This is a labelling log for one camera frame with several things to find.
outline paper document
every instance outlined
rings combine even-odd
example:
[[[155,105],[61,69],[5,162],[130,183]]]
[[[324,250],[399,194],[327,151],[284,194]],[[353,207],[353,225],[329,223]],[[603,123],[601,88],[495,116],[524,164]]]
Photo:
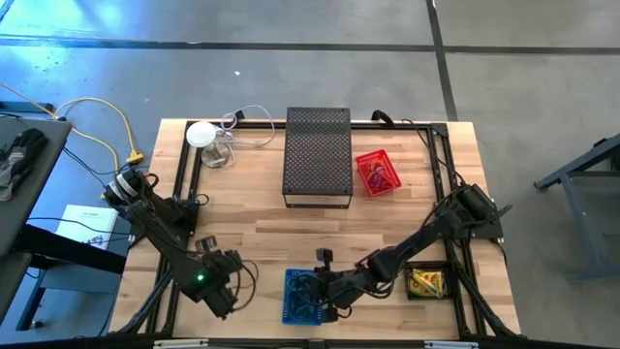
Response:
[[[77,221],[93,229],[111,232],[118,212],[112,208],[67,205],[62,219]],[[82,227],[77,223],[63,222],[58,225],[56,234],[75,241],[89,243],[101,249],[108,248],[110,233],[99,233]]]

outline white lamp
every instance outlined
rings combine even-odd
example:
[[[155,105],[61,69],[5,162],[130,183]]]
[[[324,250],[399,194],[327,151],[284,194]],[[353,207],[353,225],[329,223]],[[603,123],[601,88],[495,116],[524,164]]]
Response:
[[[226,165],[230,155],[229,150],[215,140],[216,136],[215,126],[206,121],[194,123],[185,135],[187,143],[196,148],[202,148],[202,163],[211,169]]]

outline blue plastic tray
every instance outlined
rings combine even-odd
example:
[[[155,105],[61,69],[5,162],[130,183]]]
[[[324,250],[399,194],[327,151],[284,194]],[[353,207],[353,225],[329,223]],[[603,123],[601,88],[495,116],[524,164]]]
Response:
[[[303,274],[311,274],[311,270],[287,269],[284,276],[284,303],[282,307],[282,323],[285,325],[319,326],[323,323],[320,306],[310,305],[301,297],[309,300],[310,295],[296,292],[292,280]]]

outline wire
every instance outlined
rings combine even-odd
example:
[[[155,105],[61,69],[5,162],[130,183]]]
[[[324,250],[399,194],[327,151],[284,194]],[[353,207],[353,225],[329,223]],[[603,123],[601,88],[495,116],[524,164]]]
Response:
[[[28,272],[28,271],[26,272],[26,275],[28,275],[28,276],[30,276],[30,277],[32,277],[32,278],[35,278],[35,279],[36,279],[36,278],[39,278],[39,277],[41,276],[41,270],[40,270],[40,269],[37,269],[37,271],[39,272],[39,273],[37,273],[37,276],[35,276],[35,275],[31,274],[31,273],[30,273],[30,272]]]
[[[17,115],[17,114],[13,114],[10,112],[0,112],[0,118],[2,117],[14,117],[14,118],[23,118],[23,116]]]
[[[104,322],[104,325],[99,330],[99,334],[97,334],[97,336],[101,336],[104,333],[104,331],[106,330],[106,326],[108,325],[108,321],[109,321],[110,316],[112,315],[112,311],[113,310],[114,310],[114,301],[112,302],[112,305],[109,308],[108,316],[106,316],[106,321]]]
[[[497,245],[497,247],[500,248],[500,251],[502,252],[502,256],[504,257],[504,265],[508,266],[508,259],[506,258],[506,250],[504,249],[504,246],[502,246],[502,244],[500,243],[500,241],[497,240],[497,238],[492,238],[491,242],[493,242],[494,244]]]
[[[269,118],[269,122],[271,123],[271,137],[269,137],[268,140],[262,142],[262,143],[254,143],[254,142],[243,142],[243,141],[237,141],[232,135],[231,136],[231,142],[230,143],[235,143],[235,144],[247,144],[247,145],[253,145],[253,146],[264,146],[269,144],[271,141],[273,141],[273,139],[275,138],[275,124],[273,123],[273,118],[271,117],[271,114],[269,113],[269,111],[267,111],[263,106],[258,106],[258,105],[251,105],[251,106],[245,106],[243,108],[239,108],[236,111],[231,111],[231,112],[227,112],[222,116],[222,121],[220,122],[220,126],[222,127],[222,129],[224,131],[230,131],[232,128],[234,128],[234,126],[236,126],[238,119],[236,117],[236,113],[238,111],[244,111],[246,109],[250,109],[250,108],[258,108],[262,111],[264,111],[264,113],[267,115],[267,117]],[[227,117],[231,117],[232,118],[232,125],[230,127],[226,127],[224,124],[227,122],[226,118]]]
[[[353,314],[353,308],[349,305],[348,309],[349,313],[347,315],[341,315],[340,313],[337,313],[338,317],[341,319],[348,319],[349,317],[351,317],[351,314]]]
[[[99,177],[97,177],[97,175],[94,173],[94,170],[91,169],[90,167],[88,167],[88,165],[86,165],[83,161],[81,161],[81,159],[76,157],[76,155],[74,155],[74,153],[72,153],[71,151],[67,150],[67,148],[63,148],[63,151],[67,154],[67,156],[69,156],[70,158],[74,159],[74,161],[76,161],[80,166],[84,167],[93,177],[95,177],[95,179],[97,179],[101,183],[101,186],[103,186],[103,187],[106,186],[106,184]]]
[[[236,113],[239,112],[239,111],[250,109],[250,108],[261,109],[262,111],[264,111],[264,113],[269,118],[269,122],[271,123],[271,136],[266,141],[258,142],[258,143],[238,141],[233,136],[233,134],[229,132],[238,123],[238,118],[236,116]],[[231,121],[226,121],[226,119],[228,117],[230,117],[232,120]],[[225,126],[226,122],[231,122],[232,125],[229,126],[229,127],[226,127]],[[231,111],[231,112],[225,113],[222,116],[222,121],[220,122],[220,127],[222,128],[222,131],[223,131],[222,136],[224,137],[224,140],[226,142],[226,148],[229,150],[229,153],[231,154],[231,157],[232,157],[231,161],[227,162],[224,165],[224,167],[231,167],[234,164],[235,160],[236,160],[236,156],[234,155],[234,150],[233,150],[233,144],[244,144],[244,145],[252,145],[252,146],[265,146],[265,145],[269,144],[271,141],[273,141],[273,139],[275,138],[275,124],[273,123],[273,118],[271,117],[271,114],[264,107],[258,106],[258,105],[245,106],[245,107],[240,108],[240,109],[238,109],[236,111]]]
[[[138,151],[134,147],[134,140],[133,140],[133,136],[132,136],[132,130],[131,130],[131,127],[129,126],[129,121],[127,120],[127,116],[117,106],[115,106],[114,104],[112,104],[112,103],[110,103],[110,102],[108,102],[106,100],[103,100],[101,98],[94,98],[94,97],[77,98],[75,100],[71,100],[69,102],[66,102],[65,104],[60,106],[60,108],[58,108],[56,110],[56,112],[52,112],[52,111],[48,111],[47,109],[42,107],[40,104],[38,104],[37,102],[33,101],[32,99],[26,97],[22,93],[17,92],[16,90],[14,90],[13,88],[9,87],[8,85],[6,85],[4,83],[0,83],[0,86],[6,88],[7,90],[13,92],[17,96],[19,96],[19,97],[23,98],[24,100],[28,101],[30,104],[32,104],[33,106],[35,106],[38,109],[42,110],[43,112],[46,112],[47,114],[49,114],[51,116],[51,118],[53,120],[57,120],[60,117],[60,116],[58,116],[58,113],[60,113],[61,110],[63,110],[64,108],[66,108],[67,106],[70,106],[72,104],[79,103],[79,102],[84,102],[84,101],[103,103],[106,106],[112,108],[114,111],[116,111],[122,117],[123,122],[125,123],[125,128],[127,129],[127,138],[129,140],[129,147],[131,148],[130,159],[132,157],[136,157],[136,156],[141,155],[140,153],[138,153]],[[80,130],[75,128],[73,125],[72,125],[72,129],[71,130],[73,132],[75,132],[76,134],[78,134],[78,135],[80,135],[80,136],[82,136],[82,137],[84,137],[84,138],[86,138],[88,140],[97,142],[97,143],[103,145],[104,147],[106,147],[112,153],[112,157],[114,158],[114,169],[118,171],[118,168],[119,168],[119,166],[118,166],[118,155],[116,155],[116,151],[114,150],[114,148],[112,148],[108,143],[106,143],[106,142],[104,142],[104,141],[102,141],[102,140],[100,140],[100,139],[98,139],[96,137],[93,137],[93,136],[90,136],[90,135],[87,135],[87,134],[81,132]]]
[[[198,200],[198,197],[204,197],[204,202],[201,203],[200,200]],[[208,195],[206,194],[199,194],[196,196],[196,202],[194,204],[189,204],[188,206],[205,206],[207,205],[209,202],[211,201],[211,199],[209,198]]]
[[[89,172],[91,172],[92,174],[95,175],[114,175],[117,173],[117,171],[107,171],[104,173],[100,173],[98,171],[93,170],[93,168],[91,168],[90,166],[86,165],[86,163],[79,158],[79,156],[77,156],[75,153],[73,153],[73,151],[69,150],[66,146],[63,147],[62,149],[67,155],[69,155],[72,159],[76,160],[77,162],[79,162],[82,166],[84,166]],[[125,169],[126,167],[131,167],[130,163],[127,163],[123,166],[120,167],[120,169],[118,170],[119,172],[123,171],[123,169]],[[148,169],[148,166],[134,166],[132,167],[132,169]]]
[[[95,97],[82,97],[82,98],[77,98],[75,100],[71,100],[69,102],[66,102],[65,104],[63,104],[62,106],[60,106],[57,110],[56,110],[56,115],[58,113],[60,113],[60,111],[62,111],[65,107],[73,104],[73,103],[78,103],[78,102],[84,102],[84,101],[91,101],[91,102],[97,102],[97,103],[103,103],[106,106],[112,108],[114,111],[116,111],[122,118],[123,118],[123,122],[125,123],[125,129],[127,130],[127,139],[129,140],[129,147],[131,148],[132,152],[136,152],[136,147],[134,146],[134,140],[133,140],[133,135],[132,135],[132,129],[129,126],[129,121],[127,120],[127,115],[125,115],[125,113],[123,111],[121,111],[117,106],[115,106],[114,104],[101,99],[101,98],[95,98]]]
[[[116,232],[116,231],[101,231],[101,230],[97,230],[94,228],[91,228],[81,222],[78,222],[76,220],[71,220],[71,219],[64,219],[64,218],[56,218],[56,217],[31,217],[28,218],[27,220],[55,220],[55,221],[60,221],[60,222],[67,222],[67,223],[75,223],[75,224],[79,224],[80,226],[91,230],[93,232],[97,232],[97,233],[104,233],[104,234],[119,234],[119,235],[123,235],[123,236],[131,236],[131,233],[121,233],[121,232]]]
[[[401,119],[401,121],[405,121],[405,122],[409,122],[410,124],[412,124],[414,126],[414,129],[416,130],[416,132],[418,133],[419,139],[424,143],[424,145],[426,146],[426,148],[428,149],[428,151],[430,152],[430,145],[428,145],[428,143],[424,140],[424,137],[422,136],[422,133],[419,132],[419,128],[418,125],[416,125],[416,123],[410,119]],[[460,180],[462,184],[465,184],[466,181],[463,178],[463,176],[457,172],[452,166],[449,166],[446,162],[444,162],[444,160],[440,159],[439,157],[437,157],[437,161],[444,165],[446,167],[446,169],[448,169],[448,171],[452,172],[453,174],[455,174]]]
[[[254,276],[254,274],[252,273],[251,270],[249,270],[247,267],[245,267],[243,262],[241,263],[241,267],[244,268],[245,271],[248,272],[248,274],[250,275],[250,278],[252,279],[252,293],[250,294],[250,298],[248,298],[248,300],[242,306],[237,307],[237,308],[234,307],[233,309],[231,309],[231,312],[241,310],[241,309],[245,308],[246,306],[248,306],[248,304],[250,304],[250,301],[252,301],[254,299],[254,295],[256,294],[256,280],[257,280],[256,277]]]
[[[259,282],[259,266],[257,266],[256,263],[254,263],[254,261],[250,261],[250,260],[243,260],[241,262],[243,262],[243,263],[250,263],[250,264],[252,264],[254,266],[254,268],[256,269],[256,275],[255,275],[256,276],[256,281]],[[252,284],[241,286],[241,278],[240,277],[241,277],[241,274],[237,273],[237,281],[236,281],[237,282],[237,286],[236,286],[237,290],[239,290],[239,289],[245,290],[245,289],[249,289],[250,287],[252,287]]]

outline table leg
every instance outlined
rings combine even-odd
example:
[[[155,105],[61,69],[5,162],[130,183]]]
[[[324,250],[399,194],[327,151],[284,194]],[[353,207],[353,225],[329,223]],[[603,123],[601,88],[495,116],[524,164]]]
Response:
[[[43,295],[46,293],[46,288],[41,287],[41,283],[43,282],[44,276],[46,275],[45,270],[41,270],[39,273],[39,277],[37,278],[37,283],[35,284],[34,290],[32,290],[32,294],[30,294],[30,298],[26,303],[26,307],[23,309],[21,316],[19,317],[19,321],[17,322],[16,331],[28,331],[30,330],[30,326],[32,325],[32,320],[35,318],[35,314],[37,313],[37,309],[39,308],[39,304],[43,299]]]
[[[553,184],[559,184],[562,176],[573,171],[585,171],[600,163],[620,147],[620,134],[600,143],[585,154],[572,160],[561,169],[534,183],[538,191],[544,191]]]

